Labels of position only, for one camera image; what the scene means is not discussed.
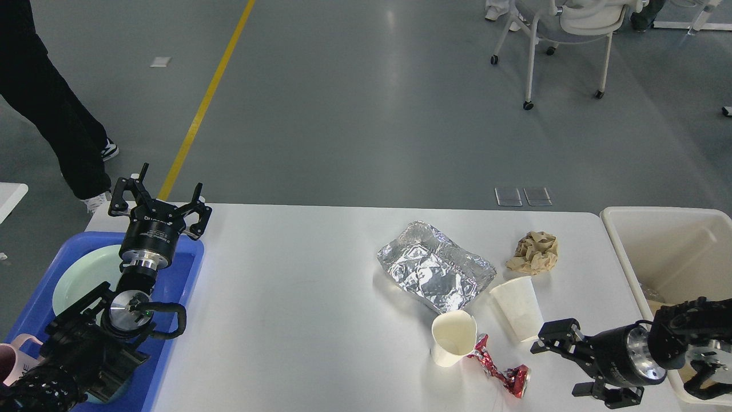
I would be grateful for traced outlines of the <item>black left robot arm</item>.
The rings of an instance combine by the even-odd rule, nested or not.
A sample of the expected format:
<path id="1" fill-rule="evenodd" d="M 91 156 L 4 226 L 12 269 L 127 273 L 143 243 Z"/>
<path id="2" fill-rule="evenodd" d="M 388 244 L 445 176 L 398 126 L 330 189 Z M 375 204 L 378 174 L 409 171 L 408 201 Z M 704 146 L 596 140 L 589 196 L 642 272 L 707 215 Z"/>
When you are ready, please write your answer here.
<path id="1" fill-rule="evenodd" d="M 110 216 L 130 219 L 118 253 L 120 281 L 115 288 L 101 282 L 47 324 L 39 365 L 2 384 L 3 411 L 68 411 L 90 395 L 109 401 L 148 360 L 139 351 L 144 341 L 185 332 L 186 308 L 152 295 L 180 236 L 198 240 L 212 209 L 201 198 L 202 183 L 182 206 L 153 198 L 143 184 L 147 169 L 118 179 L 108 207 Z"/>

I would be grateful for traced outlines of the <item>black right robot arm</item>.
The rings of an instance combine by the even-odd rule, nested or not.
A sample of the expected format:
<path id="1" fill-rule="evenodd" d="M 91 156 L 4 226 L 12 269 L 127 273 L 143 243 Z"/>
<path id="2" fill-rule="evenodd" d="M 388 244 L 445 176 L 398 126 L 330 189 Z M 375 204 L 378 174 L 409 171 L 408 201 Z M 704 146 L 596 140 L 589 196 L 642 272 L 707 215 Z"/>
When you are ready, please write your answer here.
<path id="1" fill-rule="evenodd" d="M 662 306 L 653 320 L 639 320 L 593 336 L 574 318 L 545 323 L 533 354 L 554 352 L 577 363 L 591 378 L 572 395 L 593 397 L 608 409 L 638 405 L 646 386 L 662 383 L 670 370 L 690 365 L 685 391 L 702 401 L 730 393 L 730 299 L 701 296 Z"/>

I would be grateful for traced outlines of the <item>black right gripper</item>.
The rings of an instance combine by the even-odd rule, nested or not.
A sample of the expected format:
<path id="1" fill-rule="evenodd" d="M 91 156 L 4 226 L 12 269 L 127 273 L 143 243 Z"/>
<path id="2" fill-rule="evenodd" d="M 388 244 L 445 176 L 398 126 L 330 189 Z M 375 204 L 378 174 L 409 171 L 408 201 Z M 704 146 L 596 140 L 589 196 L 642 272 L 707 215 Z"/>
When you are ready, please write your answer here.
<path id="1" fill-rule="evenodd" d="M 659 385 L 666 380 L 667 370 L 652 358 L 648 338 L 645 323 L 584 336 L 578 321 L 567 318 L 544 323 L 530 352 L 551 351 L 580 367 L 594 364 L 594 381 L 575 384 L 572 395 L 593 397 L 608 409 L 622 409 L 641 403 L 643 386 Z M 608 389 L 606 385 L 620 388 Z"/>

